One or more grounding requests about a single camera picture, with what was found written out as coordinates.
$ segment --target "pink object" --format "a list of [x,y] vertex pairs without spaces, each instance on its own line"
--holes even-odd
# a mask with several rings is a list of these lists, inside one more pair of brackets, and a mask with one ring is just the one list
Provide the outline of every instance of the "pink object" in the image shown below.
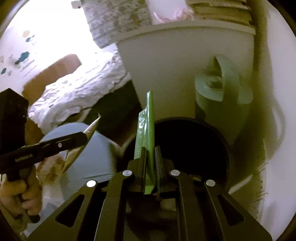
[[165,18],[163,16],[158,15],[155,12],[153,14],[160,23],[170,23],[170,22],[184,21],[189,19],[194,20],[194,12],[191,8],[183,8],[183,9],[177,8],[174,12],[173,19]]

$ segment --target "black tool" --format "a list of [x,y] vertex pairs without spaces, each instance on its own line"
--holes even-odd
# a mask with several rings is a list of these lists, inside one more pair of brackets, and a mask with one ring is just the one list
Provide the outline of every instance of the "black tool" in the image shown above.
[[[26,180],[32,165],[39,163],[46,157],[58,154],[60,151],[83,146],[87,143],[87,136],[83,132],[40,142],[35,145],[24,146],[15,151],[0,156],[0,174],[7,174],[7,180]],[[40,221],[39,215],[29,216],[32,223]]]
[[[25,145],[25,124],[27,121],[28,101],[6,89],[0,93],[0,174],[6,174],[7,180],[27,180],[32,165],[41,162],[45,157],[53,156],[60,151],[73,149],[87,143],[83,132],[66,137]],[[29,216],[32,223],[40,220],[39,215]]]
[[[28,240],[123,240],[127,198],[144,196],[146,149],[108,182],[88,181]],[[214,180],[193,181],[155,148],[157,192],[175,198],[179,241],[272,241],[270,234]]]

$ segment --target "white wall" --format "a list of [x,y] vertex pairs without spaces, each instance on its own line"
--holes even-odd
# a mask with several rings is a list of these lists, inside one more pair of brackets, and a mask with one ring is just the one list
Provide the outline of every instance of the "white wall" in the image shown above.
[[261,224],[276,240],[296,212],[296,37],[266,0],[249,3],[258,19],[256,84],[268,162]]
[[[35,35],[30,42],[23,37],[26,30],[30,31],[28,37]],[[30,52],[28,59],[16,66],[15,61],[26,51]],[[4,56],[0,72],[7,68],[0,74],[0,91],[12,88],[21,94],[27,81],[70,53],[77,54],[82,63],[99,58],[101,53],[83,9],[73,9],[71,0],[30,0],[0,39],[0,57]]]

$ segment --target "finger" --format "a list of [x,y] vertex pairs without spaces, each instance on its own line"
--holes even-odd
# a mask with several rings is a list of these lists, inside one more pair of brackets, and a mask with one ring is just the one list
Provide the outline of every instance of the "finger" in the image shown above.
[[41,204],[41,198],[35,198],[32,200],[28,200],[22,203],[22,207],[26,210],[28,209],[35,209],[36,207],[39,207]]
[[39,191],[39,180],[36,178],[35,182],[22,194],[24,200],[34,199]]
[[28,176],[28,179],[27,179],[27,183],[29,186],[33,185],[33,183],[36,181],[37,177],[36,177],[36,167],[33,166],[32,167],[32,170]]
[[40,208],[29,209],[28,215],[34,216],[34,215],[38,215],[40,212],[41,212],[41,206],[40,206]]
[[0,197],[13,197],[17,194],[25,192],[27,184],[24,180],[18,180],[14,182],[5,181],[1,185]]
[[17,216],[24,212],[22,204],[18,197],[3,197],[1,198],[2,205],[9,210],[13,215]]
[[28,215],[33,216],[39,214],[42,208],[41,199],[35,199],[31,204],[33,205],[28,209]]

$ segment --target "colored paint spots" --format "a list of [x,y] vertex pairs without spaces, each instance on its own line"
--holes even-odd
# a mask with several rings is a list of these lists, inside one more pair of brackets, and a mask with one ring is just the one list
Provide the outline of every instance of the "colored paint spots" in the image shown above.
[[19,64],[20,62],[23,62],[26,58],[28,58],[30,55],[30,53],[27,51],[27,52],[24,52],[20,55],[20,58],[18,59],[18,61],[15,62],[15,65]]
[[23,37],[28,37],[29,34],[30,34],[30,30],[24,31],[24,32],[22,33]]
[[26,39],[26,42],[30,42],[30,40],[32,39],[32,38],[34,38],[35,37],[35,35],[33,35],[32,37],[30,37],[30,38],[27,38]]

